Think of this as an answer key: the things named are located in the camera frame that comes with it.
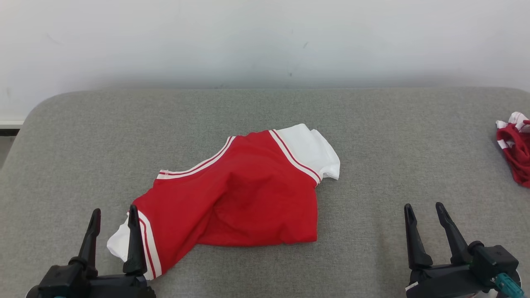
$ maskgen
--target gray fabric surface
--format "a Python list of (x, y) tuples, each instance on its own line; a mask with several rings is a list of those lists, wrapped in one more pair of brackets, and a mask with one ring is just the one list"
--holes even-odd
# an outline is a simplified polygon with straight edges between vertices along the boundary
[(468, 242), (501, 244), (530, 279), (530, 190), (516, 185), (496, 120), (530, 115), (514, 89), (141, 90), (69, 93), (36, 107), (0, 172), (0, 293), (20, 297), (78, 253), (101, 208), (100, 274), (121, 272), (105, 247), (160, 169), (184, 170), (229, 135), (306, 123), (341, 159), (317, 187), (316, 243), (196, 246), (152, 282), (164, 297), (405, 297), (403, 206), (411, 203), (436, 264), (450, 251), (442, 201)]

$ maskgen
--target red cloth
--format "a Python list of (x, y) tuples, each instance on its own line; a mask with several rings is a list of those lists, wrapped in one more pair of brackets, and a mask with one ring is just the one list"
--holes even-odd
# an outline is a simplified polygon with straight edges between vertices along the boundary
[(514, 180), (530, 188), (530, 120), (515, 112), (508, 123), (497, 122), (497, 142), (504, 151)]
[[(292, 165), (270, 131), (231, 137), (212, 159), (219, 156), (207, 170), (198, 165), (195, 173), (161, 172), (153, 187), (134, 200), (154, 277), (156, 259), (164, 274), (196, 243), (316, 241), (317, 182)], [(149, 232), (157, 253), (149, 245)]]

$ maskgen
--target red and white shirt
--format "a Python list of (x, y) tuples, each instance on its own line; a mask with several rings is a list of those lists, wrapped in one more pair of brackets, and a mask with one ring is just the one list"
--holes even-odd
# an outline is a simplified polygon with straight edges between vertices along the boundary
[(511, 167), (514, 180), (530, 188), (530, 120), (522, 113), (514, 112), (507, 123), (497, 121), (497, 143)]
[[(182, 171), (160, 171), (134, 200), (144, 237), (147, 279), (164, 274), (195, 244), (265, 246), (316, 241), (315, 187), (339, 178), (326, 139), (299, 124), (229, 137), (213, 157)], [(109, 239), (127, 260), (127, 220)]]

